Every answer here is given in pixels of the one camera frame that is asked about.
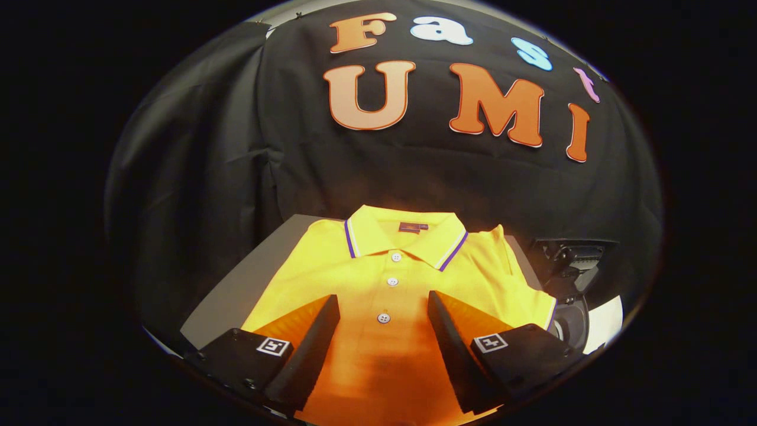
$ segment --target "black cloth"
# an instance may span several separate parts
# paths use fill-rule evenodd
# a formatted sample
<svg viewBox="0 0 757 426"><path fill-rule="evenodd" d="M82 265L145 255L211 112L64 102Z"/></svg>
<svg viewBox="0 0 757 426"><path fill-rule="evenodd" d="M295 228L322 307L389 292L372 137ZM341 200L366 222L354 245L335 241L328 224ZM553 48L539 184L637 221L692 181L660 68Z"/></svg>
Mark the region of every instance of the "black cloth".
<svg viewBox="0 0 757 426"><path fill-rule="evenodd" d="M337 20L391 12L368 48L332 54ZM413 19L461 23L471 45L410 33ZM469 232L502 224L535 237L617 240L605 282L587 298L634 305L653 275L662 238L659 176L640 123L619 91L589 67L520 27L424 0L365 0L305 14L277 28L241 23L180 64L129 121L106 194L109 243L136 288L145 326L178 350L192 309L247 253L294 214L347 218L362 204L454 211ZM553 69L523 61L510 42L539 45ZM394 126L355 131L329 112L335 67L362 65L358 102L385 102L379 62L416 63L408 108ZM538 149L454 132L460 84L452 63L488 70L506 93L522 78L544 89ZM594 82L593 102L572 69ZM572 116L588 112L585 163L567 158ZM486 123L483 113L480 119Z"/></svg>

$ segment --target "orange letter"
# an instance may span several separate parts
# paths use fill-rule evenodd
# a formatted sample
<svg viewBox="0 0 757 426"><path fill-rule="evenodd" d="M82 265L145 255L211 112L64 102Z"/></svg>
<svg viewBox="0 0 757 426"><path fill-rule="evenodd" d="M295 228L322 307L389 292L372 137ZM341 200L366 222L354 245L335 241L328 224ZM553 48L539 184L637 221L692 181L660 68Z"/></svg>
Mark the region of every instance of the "orange letter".
<svg viewBox="0 0 757 426"><path fill-rule="evenodd" d="M366 71L359 65L334 68L323 74L329 82L329 106L337 123L353 130L380 130L396 124L407 111L407 74L416 69L409 61L389 61L376 65L384 74L386 100L375 112L357 104L357 78Z"/></svg>
<svg viewBox="0 0 757 426"><path fill-rule="evenodd" d="M568 158L579 163L586 162L586 129L589 124L589 113L576 104L568 104L568 109L573 114L573 135L570 145L565 150Z"/></svg>
<svg viewBox="0 0 757 426"><path fill-rule="evenodd" d="M375 19L368 24L363 21ZM331 53L346 52L347 50L361 49L376 44L376 39L369 39L366 33L380 36L386 31L386 25L382 20L396 20L397 17L390 13L371 14L350 19L338 20L329 27L336 28L336 45L331 48Z"/></svg>
<svg viewBox="0 0 757 426"><path fill-rule="evenodd" d="M507 136L515 143L541 146L539 115L544 91L536 84L517 79L506 95L484 68L470 64L452 64L450 70L460 77L460 108L457 117L450 120L450 129L472 135L484 132L478 120L478 107L484 110L492 134L499 136L512 116L516 122Z"/></svg>

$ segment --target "yellow polo shirt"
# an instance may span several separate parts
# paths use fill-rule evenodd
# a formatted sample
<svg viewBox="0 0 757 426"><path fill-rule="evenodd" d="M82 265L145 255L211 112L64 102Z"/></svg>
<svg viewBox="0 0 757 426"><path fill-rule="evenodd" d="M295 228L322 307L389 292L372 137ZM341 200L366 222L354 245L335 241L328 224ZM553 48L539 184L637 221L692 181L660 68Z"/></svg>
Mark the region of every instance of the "yellow polo shirt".
<svg viewBox="0 0 757 426"><path fill-rule="evenodd" d="M401 222L422 226L399 231ZM295 417L318 426L463 424L491 412L459 408L428 319L430 290L510 327L546 329L556 302L526 284L501 225L468 233L454 213L364 205L346 221L310 225L242 329L336 294L341 320Z"/></svg>

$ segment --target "shirt sleeve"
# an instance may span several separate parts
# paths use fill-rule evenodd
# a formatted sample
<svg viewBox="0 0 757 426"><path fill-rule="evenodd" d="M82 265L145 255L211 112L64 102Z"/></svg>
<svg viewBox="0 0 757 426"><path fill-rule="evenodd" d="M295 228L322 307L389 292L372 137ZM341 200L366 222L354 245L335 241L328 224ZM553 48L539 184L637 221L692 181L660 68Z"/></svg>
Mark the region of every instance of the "shirt sleeve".
<svg viewBox="0 0 757 426"><path fill-rule="evenodd" d="M263 295L241 326L254 332L262 326L314 300L332 294L328 283L314 282L317 271L349 257L340 222L313 222L271 279Z"/></svg>
<svg viewBox="0 0 757 426"><path fill-rule="evenodd" d="M499 227L497 244L504 245L502 261L508 281L507 296L509 303L504 321L511 327L536 324L546 330L552 323L557 300L544 291L534 290L528 285L518 263L515 252L504 238L502 225Z"/></svg>

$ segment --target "shirt collar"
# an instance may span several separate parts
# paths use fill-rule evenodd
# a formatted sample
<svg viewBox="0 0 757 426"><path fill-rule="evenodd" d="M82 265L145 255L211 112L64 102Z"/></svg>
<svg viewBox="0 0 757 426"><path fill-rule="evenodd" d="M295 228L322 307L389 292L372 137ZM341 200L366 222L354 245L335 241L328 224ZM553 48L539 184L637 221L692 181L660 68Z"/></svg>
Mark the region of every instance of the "shirt collar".
<svg viewBox="0 0 757 426"><path fill-rule="evenodd" d="M405 247L396 247L379 226L380 221L424 223L419 238ZM389 250L401 249L430 266L443 271L463 246L468 231L454 213L420 213L415 211L390 210L363 205L344 221L344 233L350 256L374 255Z"/></svg>

